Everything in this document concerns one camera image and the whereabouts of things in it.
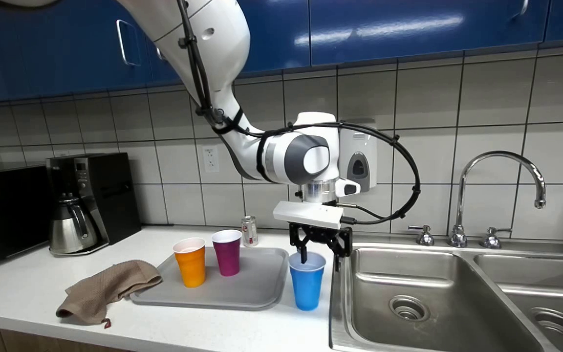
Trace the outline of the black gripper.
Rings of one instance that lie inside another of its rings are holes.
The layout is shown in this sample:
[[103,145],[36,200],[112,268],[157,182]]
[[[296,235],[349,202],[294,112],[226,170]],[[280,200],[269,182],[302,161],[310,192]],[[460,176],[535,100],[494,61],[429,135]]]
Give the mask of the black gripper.
[[335,252],[335,272],[341,270],[343,260],[353,252],[353,229],[323,229],[312,225],[290,225],[290,245],[298,249],[300,262],[308,262],[308,245],[321,243]]

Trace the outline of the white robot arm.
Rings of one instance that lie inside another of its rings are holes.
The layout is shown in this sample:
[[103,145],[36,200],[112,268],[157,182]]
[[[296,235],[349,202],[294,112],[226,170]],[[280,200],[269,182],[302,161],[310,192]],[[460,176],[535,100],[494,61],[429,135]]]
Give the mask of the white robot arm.
[[341,129],[333,114],[302,112],[277,131],[255,127],[234,82],[249,51],[251,30],[237,0],[118,0],[157,45],[187,86],[196,114],[228,147],[243,178],[296,184],[300,202],[280,202],[275,217],[290,225],[290,243],[308,262],[308,243],[327,245],[341,260],[353,252],[341,198],[361,192],[339,168]]

